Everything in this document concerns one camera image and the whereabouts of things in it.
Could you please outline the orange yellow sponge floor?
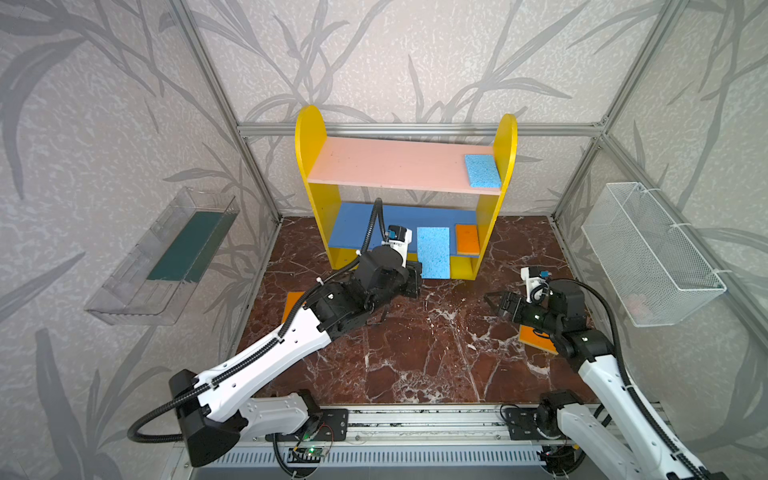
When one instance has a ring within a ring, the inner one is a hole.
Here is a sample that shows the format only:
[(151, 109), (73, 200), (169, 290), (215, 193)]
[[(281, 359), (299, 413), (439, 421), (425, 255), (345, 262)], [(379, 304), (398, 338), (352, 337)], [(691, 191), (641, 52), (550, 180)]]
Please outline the orange yellow sponge floor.
[(525, 345), (534, 347), (556, 355), (557, 350), (547, 334), (536, 333), (533, 328), (527, 326), (519, 327), (519, 341)]

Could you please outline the blue sponge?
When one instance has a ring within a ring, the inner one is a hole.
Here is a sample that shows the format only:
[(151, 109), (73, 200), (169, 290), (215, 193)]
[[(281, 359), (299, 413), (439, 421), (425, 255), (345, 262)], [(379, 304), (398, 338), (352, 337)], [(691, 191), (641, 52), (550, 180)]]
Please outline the blue sponge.
[(450, 233), (447, 227), (419, 227), (417, 256), (425, 279), (450, 278)]
[(472, 188), (500, 189), (502, 182), (492, 155), (464, 156), (465, 167)]

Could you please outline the yellow orange sponge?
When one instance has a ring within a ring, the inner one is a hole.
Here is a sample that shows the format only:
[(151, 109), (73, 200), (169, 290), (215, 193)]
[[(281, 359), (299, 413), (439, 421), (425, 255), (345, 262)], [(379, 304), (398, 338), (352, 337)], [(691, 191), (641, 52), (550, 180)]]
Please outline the yellow orange sponge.
[(480, 255), (479, 234), (476, 225), (457, 224), (455, 226), (456, 252), (461, 256), (478, 257)]

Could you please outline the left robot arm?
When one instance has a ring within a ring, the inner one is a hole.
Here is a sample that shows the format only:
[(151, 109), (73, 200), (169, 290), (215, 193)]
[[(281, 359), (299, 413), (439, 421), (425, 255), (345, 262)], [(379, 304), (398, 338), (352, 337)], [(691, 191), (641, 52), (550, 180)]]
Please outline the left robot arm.
[(407, 259), (411, 230), (386, 225), (375, 200), (355, 258), (304, 292), (286, 320), (259, 341), (199, 374), (182, 370), (169, 386), (171, 401), (136, 420), (127, 430), (139, 444), (182, 442), (195, 467), (212, 463), (243, 434), (291, 434), (322, 411), (307, 393), (256, 402), (253, 395), (289, 367), (363, 327), (398, 297), (419, 294), (421, 266)]

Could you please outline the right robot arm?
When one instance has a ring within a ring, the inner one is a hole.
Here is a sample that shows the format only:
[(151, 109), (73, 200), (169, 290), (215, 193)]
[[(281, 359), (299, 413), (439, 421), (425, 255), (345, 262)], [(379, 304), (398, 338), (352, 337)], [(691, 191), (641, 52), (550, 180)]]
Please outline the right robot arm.
[(546, 334), (557, 353), (597, 396), (619, 430), (611, 434), (570, 390), (540, 397), (537, 427), (546, 437), (563, 436), (578, 445), (609, 479), (723, 479), (709, 470), (673, 433), (631, 379), (620, 335), (588, 326), (585, 294), (591, 294), (616, 319), (593, 287), (573, 279), (538, 276), (538, 285), (520, 296), (511, 291), (485, 294), (500, 317)]

